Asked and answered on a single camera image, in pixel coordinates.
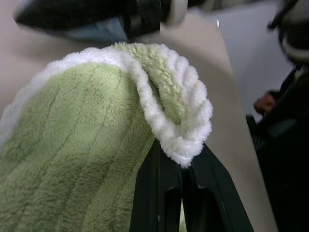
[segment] fleece fabric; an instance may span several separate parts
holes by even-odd
[[[164,45],[89,48],[49,64],[0,120],[0,231],[127,232],[155,138],[183,168],[200,153],[206,96]]]

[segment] white wall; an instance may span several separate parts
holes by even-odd
[[[254,101],[267,90],[280,88],[292,68],[279,47],[277,32],[267,31],[277,5],[276,0],[266,0],[207,13],[219,22],[245,112],[256,119],[260,117]]]

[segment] green fluffy towel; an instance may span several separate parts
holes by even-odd
[[[0,120],[0,231],[127,232],[155,138],[183,168],[201,152],[206,96],[165,45],[89,48],[50,63]]]

